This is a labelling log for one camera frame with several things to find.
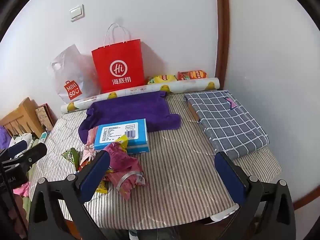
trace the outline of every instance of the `blue box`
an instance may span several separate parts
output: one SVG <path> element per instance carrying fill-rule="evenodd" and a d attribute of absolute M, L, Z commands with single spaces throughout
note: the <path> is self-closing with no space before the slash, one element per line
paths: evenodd
<path fill-rule="evenodd" d="M 146 119 L 99 125 L 93 147 L 102 150 L 124 134 L 129 139 L 128 154 L 149 152 Z"/>

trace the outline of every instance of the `purple towel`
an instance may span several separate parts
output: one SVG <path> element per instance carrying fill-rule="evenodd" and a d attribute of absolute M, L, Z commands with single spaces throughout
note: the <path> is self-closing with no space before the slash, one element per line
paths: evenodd
<path fill-rule="evenodd" d="M 78 130 L 81 141 L 87 143 L 88 131 L 95 126 L 143 118 L 148 132 L 178 129 L 180 115 L 170 114 L 165 95 L 157 91 L 93 103 Z"/>
<path fill-rule="evenodd" d="M 0 126 L 0 149 L 7 149 L 9 147 L 11 137 L 9 136 L 6 128 Z"/>

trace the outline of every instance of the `barcode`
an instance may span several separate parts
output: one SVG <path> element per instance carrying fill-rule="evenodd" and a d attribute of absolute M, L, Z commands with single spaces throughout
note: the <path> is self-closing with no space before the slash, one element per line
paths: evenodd
<path fill-rule="evenodd" d="M 133 130 L 133 131 L 126 131 L 124 132 L 124 134 L 128 137 L 128 138 L 135 138 L 136 136 L 136 131 Z"/>

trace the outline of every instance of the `hi logo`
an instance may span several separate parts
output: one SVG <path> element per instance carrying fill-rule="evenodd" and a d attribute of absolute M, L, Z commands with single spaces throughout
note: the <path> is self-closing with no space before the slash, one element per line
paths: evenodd
<path fill-rule="evenodd" d="M 78 84 L 74 80 L 71 82 L 67 81 L 64 88 L 68 92 L 68 96 L 69 96 L 70 100 L 72 100 L 82 94 Z"/>
<path fill-rule="evenodd" d="M 110 65 L 110 72 L 115 77 L 123 77 L 128 71 L 127 64 L 122 60 L 115 60 Z"/>

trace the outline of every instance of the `wooden headboard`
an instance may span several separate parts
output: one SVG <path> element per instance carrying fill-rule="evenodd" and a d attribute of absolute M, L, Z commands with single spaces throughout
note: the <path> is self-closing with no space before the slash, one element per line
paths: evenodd
<path fill-rule="evenodd" d="M 30 98 L 24 99 L 17 109 L 7 114 L 0 120 L 0 125 L 4 126 L 12 135 L 34 132 L 39 138 L 44 132 L 35 112 L 36 106 Z"/>

